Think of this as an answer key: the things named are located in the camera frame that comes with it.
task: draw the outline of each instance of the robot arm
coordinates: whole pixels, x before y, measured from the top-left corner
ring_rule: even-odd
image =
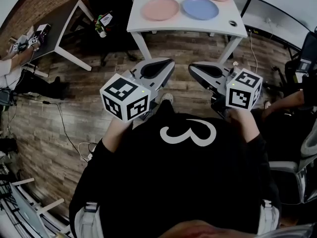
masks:
[[[213,92],[211,108],[221,117],[230,108],[251,110],[260,96],[262,77],[243,69],[229,70],[215,62],[195,62],[189,73],[204,88]]]
[[[105,110],[124,122],[148,113],[174,68],[172,59],[155,58],[114,75],[100,90]]]

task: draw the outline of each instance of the desk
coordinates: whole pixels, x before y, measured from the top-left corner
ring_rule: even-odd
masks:
[[[226,2],[213,1],[219,8],[219,15],[210,20],[192,19],[186,16],[181,9],[174,17],[165,21],[149,21],[141,15],[141,8],[148,1],[150,0],[134,0],[127,27],[127,31],[132,34],[146,60],[151,59],[151,54],[141,35],[141,32],[145,31],[194,31],[230,35],[232,38],[217,61],[221,64],[227,60],[242,38],[248,36],[233,0]],[[230,25],[230,20],[235,21],[237,25]]]
[[[52,28],[46,36],[46,43],[42,45],[37,52],[34,53],[32,60],[47,55],[51,52],[56,52],[66,59],[77,64],[78,66],[89,71],[91,70],[91,66],[79,60],[77,57],[73,56],[71,53],[67,52],[59,46],[66,27],[77,7],[81,8],[91,21],[94,20],[93,15],[81,0],[70,0],[62,6],[51,11],[34,25],[35,31],[39,25],[43,24],[49,24]]]

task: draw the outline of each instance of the brick wall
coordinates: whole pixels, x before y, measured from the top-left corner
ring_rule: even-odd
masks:
[[[47,13],[67,1],[69,0],[20,0],[0,29],[0,56],[5,55],[11,36],[18,38]]]

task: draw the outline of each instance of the chair armrest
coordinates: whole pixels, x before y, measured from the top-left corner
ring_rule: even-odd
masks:
[[[271,170],[279,170],[285,172],[297,173],[298,165],[292,161],[270,161],[269,167]]]

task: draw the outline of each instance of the wooden floor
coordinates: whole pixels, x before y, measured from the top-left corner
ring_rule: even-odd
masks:
[[[147,34],[146,42],[152,57],[169,57],[176,62],[175,71],[162,90],[162,93],[174,95],[175,110],[202,117],[214,116],[210,109],[211,93],[190,76],[188,64],[202,60],[216,61],[227,44],[226,38],[221,35],[209,37],[207,33],[158,32]],[[57,55],[43,57],[39,67],[50,72],[48,81],[60,76],[62,81],[70,82],[70,91],[64,101],[49,101],[59,104],[66,131],[75,146],[80,142],[97,143],[111,120],[103,109],[99,89],[115,73],[131,69],[137,62],[131,62],[125,53],[114,53],[107,56],[107,63],[102,67],[99,56],[84,57],[75,44],[68,44],[67,49],[93,69],[85,71]],[[290,60],[287,50],[278,43],[257,36],[253,36],[253,49],[259,62],[258,74],[278,84],[278,77],[273,74],[271,66],[284,68]],[[142,59],[139,51],[133,54]],[[241,42],[234,51],[234,60],[227,61],[226,65],[232,67],[234,61],[239,62],[239,68],[255,71],[250,38]],[[262,94],[258,104],[262,106],[266,98],[267,94]],[[22,170],[23,178],[35,178],[35,182],[28,186],[44,205],[64,198],[65,203],[55,211],[67,216],[69,202],[86,163],[67,141],[57,106],[19,98],[17,108],[11,107],[8,114],[2,114],[2,128],[6,128],[7,115],[12,119],[14,113],[16,116],[10,123],[10,131],[17,137],[17,168]],[[81,152],[85,156],[88,154],[86,145],[82,145]]]

